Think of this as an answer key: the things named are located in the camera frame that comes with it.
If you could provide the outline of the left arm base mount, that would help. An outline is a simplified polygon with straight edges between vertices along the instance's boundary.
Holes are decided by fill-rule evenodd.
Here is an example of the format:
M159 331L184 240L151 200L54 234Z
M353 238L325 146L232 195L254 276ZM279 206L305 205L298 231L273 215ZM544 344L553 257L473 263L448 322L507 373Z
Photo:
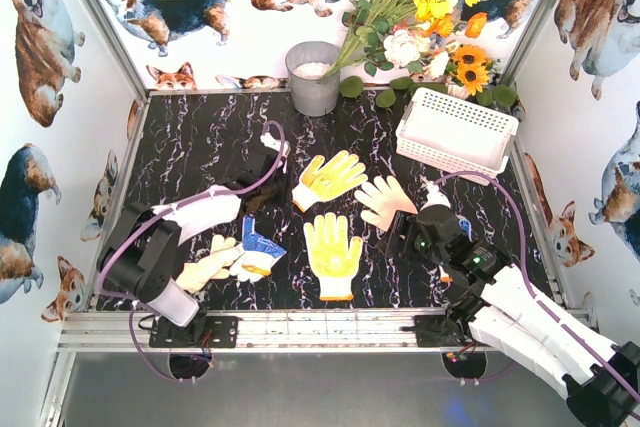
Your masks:
M152 324L151 348L234 348L239 318L235 316L196 316L186 327L179 327L165 317Z

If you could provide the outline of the yellow dotted work glove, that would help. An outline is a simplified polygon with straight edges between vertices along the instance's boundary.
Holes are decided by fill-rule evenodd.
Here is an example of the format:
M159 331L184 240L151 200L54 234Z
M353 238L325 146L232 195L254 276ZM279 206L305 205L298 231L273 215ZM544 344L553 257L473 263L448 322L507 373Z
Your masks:
M316 155L303 170L292 190L292 202L306 212L316 203L326 203L368 180L365 165L356 154L342 150L330 160Z

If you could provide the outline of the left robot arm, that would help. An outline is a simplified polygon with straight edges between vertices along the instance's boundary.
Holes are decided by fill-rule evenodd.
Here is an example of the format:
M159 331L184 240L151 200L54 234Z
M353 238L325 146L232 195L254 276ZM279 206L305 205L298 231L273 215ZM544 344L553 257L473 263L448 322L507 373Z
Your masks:
M187 240L252 213L250 203L286 185L286 141L254 151L235 180L186 199L155 207L126 205L97 260L95 290L139 301L174 326L194 322L199 304L178 285L180 247Z

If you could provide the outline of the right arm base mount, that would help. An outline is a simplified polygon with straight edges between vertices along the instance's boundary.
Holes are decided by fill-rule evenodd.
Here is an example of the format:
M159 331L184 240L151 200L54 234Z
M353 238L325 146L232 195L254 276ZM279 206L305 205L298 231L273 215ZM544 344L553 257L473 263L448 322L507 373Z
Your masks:
M413 323L400 328L415 336L418 347L464 347L473 342L470 335L445 315L416 315Z

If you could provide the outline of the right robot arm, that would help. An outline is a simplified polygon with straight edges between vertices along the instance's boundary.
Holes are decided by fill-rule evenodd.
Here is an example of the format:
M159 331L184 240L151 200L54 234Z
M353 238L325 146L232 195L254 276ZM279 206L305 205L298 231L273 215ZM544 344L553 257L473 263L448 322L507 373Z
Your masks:
M617 344L560 307L495 246L471 241L447 206L395 212L381 250L432 263L463 288L445 310L461 338L490 346L549 385L584 426L621 426L639 406L639 347Z

